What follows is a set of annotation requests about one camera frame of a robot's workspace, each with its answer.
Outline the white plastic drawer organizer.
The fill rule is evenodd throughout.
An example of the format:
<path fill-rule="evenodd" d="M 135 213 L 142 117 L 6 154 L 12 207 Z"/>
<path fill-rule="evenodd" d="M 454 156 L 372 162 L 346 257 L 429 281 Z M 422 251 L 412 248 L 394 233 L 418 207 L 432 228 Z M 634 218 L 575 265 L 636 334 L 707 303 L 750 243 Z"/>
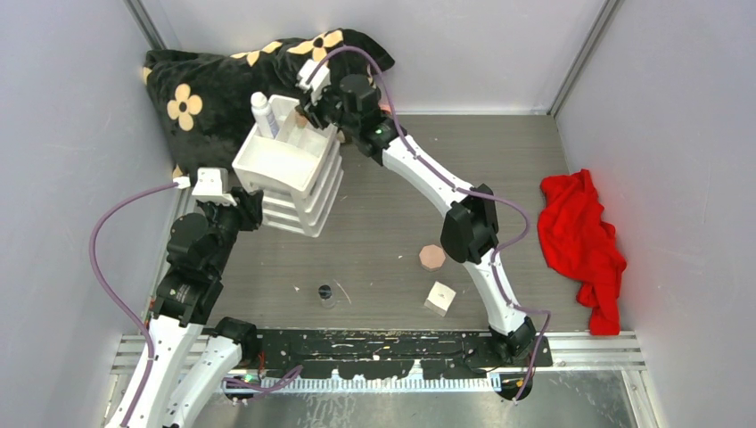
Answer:
<path fill-rule="evenodd" d="M 261 134 L 254 125 L 232 167 L 249 193 L 263 192 L 263 224 L 318 237 L 328 219 L 343 178 L 337 128 L 299 127 L 295 98 L 269 98 L 279 133 Z"/>

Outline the clear jar black lid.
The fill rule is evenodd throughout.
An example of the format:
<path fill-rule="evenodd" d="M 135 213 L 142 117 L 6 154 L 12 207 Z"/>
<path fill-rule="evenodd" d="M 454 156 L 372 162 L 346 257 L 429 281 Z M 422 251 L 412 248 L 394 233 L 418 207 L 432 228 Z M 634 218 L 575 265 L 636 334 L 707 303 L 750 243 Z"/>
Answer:
<path fill-rule="evenodd" d="M 333 296 L 333 289 L 328 284 L 323 284 L 318 287 L 317 290 L 319 301 L 321 303 L 321 306 L 325 309 L 332 309 L 336 303 L 337 300 Z"/>

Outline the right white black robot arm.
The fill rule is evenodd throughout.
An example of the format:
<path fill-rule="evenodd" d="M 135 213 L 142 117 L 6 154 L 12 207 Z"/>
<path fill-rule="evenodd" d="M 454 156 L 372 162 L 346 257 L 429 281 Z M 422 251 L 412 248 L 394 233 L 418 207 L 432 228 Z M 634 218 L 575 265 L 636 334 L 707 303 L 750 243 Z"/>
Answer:
<path fill-rule="evenodd" d="M 404 178 L 443 217 L 444 252 L 470 275 L 486 309 L 497 359 L 517 366 L 538 344 L 539 334 L 512 290 L 499 258 L 498 199 L 487 185 L 474 186 L 451 174 L 380 105 L 368 77 L 350 74 L 300 78 L 298 111 L 316 128 L 337 127 L 366 157 Z"/>

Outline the white plastic bottle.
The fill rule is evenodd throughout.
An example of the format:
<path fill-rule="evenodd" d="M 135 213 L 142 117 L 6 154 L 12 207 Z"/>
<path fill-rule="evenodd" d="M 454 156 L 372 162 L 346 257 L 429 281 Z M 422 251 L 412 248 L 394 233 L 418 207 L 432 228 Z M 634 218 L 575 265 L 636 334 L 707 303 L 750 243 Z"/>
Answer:
<path fill-rule="evenodd" d="M 280 132 L 272 104 L 262 92 L 251 95 L 251 112 L 258 132 L 265 138 L 275 139 Z"/>

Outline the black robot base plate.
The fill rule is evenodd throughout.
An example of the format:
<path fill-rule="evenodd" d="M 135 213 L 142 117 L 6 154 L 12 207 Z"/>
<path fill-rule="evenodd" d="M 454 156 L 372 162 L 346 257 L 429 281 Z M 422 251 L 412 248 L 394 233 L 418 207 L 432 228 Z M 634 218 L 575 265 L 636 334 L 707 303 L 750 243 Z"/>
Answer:
<path fill-rule="evenodd" d="M 258 354 L 238 369 L 273 376 L 302 366 L 303 379 L 333 373 L 346 380 L 403 379 L 414 366 L 424 380 L 477 379 L 496 369 L 525 369 L 534 349 L 512 357 L 492 333 L 478 330 L 261 329 L 258 341 Z"/>

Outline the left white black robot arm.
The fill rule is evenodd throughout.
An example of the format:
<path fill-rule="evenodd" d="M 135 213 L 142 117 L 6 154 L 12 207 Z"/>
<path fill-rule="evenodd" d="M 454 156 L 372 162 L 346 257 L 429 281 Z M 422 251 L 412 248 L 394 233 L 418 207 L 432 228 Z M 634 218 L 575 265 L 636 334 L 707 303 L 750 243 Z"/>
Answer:
<path fill-rule="evenodd" d="M 171 227 L 168 271 L 157 286 L 152 318 L 140 324 L 145 347 L 110 427 L 190 427 L 234 368 L 259 359 L 254 324 L 221 319 L 199 359 L 185 368 L 224 286 L 221 277 L 241 232 L 257 230 L 263 193 L 230 191 L 231 204 L 199 202 Z"/>

